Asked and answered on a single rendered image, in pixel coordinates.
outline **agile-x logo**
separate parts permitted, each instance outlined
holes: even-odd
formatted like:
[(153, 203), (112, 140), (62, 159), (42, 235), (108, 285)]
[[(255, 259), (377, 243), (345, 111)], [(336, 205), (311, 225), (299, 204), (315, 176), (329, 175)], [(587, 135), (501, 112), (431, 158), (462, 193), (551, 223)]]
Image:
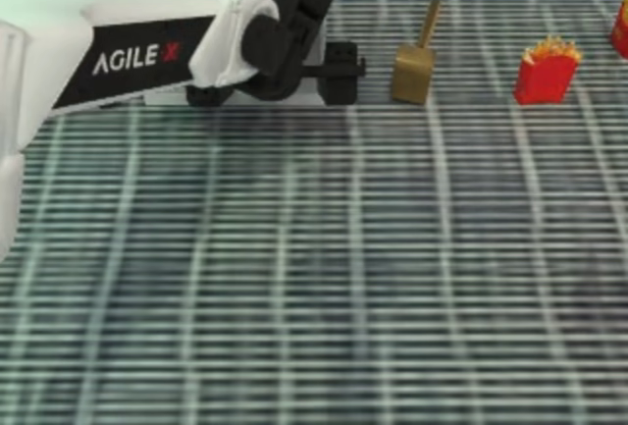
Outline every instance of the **agile-x logo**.
[(91, 46), (55, 109), (191, 80), (189, 60), (213, 20), (95, 27)]
[(116, 49), (110, 54), (103, 52), (98, 57), (92, 75), (109, 74), (120, 70), (135, 70), (151, 67), (159, 62), (174, 62), (179, 59), (180, 42), (150, 44), (148, 46)]

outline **red french fries box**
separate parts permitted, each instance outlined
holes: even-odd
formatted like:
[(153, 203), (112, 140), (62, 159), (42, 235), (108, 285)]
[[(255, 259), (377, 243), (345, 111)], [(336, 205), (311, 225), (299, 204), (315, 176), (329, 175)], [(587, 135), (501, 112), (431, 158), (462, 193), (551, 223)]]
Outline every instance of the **red french fries box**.
[(521, 59), (514, 97), (519, 104), (560, 103), (582, 55), (573, 43), (549, 37)]
[(628, 0), (623, 0), (617, 12), (610, 43), (624, 59), (628, 59)]

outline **table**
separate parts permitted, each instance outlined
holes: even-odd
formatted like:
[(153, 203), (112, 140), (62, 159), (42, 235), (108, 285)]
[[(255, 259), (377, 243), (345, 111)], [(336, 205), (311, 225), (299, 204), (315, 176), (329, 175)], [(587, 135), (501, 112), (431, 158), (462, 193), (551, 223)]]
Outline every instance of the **table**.
[[(38, 424), (628, 423), (628, 69), (616, 3), (338, 3), (342, 109), (107, 110), (28, 151), (0, 266), (0, 416)], [(510, 98), (549, 32), (564, 104)]]

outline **brush handle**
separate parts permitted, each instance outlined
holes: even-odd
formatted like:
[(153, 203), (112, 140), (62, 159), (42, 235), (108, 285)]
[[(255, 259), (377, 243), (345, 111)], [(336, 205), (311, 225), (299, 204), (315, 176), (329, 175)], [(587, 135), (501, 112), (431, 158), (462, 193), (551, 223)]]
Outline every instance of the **brush handle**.
[(423, 28), (421, 29), (421, 36), (417, 42), (417, 46), (425, 48), (430, 43), (434, 28), (436, 27), (436, 21), (439, 19), (439, 12), (441, 10), (441, 0), (430, 1), (430, 7), (428, 8), (428, 14), (423, 22)]

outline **wooden shovel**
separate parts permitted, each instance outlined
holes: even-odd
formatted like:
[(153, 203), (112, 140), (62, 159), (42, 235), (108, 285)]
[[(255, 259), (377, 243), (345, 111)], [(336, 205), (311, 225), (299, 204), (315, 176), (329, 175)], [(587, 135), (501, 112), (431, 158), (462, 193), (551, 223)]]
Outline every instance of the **wooden shovel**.
[(417, 44), (403, 44), (397, 49), (392, 71), (392, 99), (425, 104), (436, 60), (436, 53), (428, 45), (440, 9), (441, 0), (432, 0)]

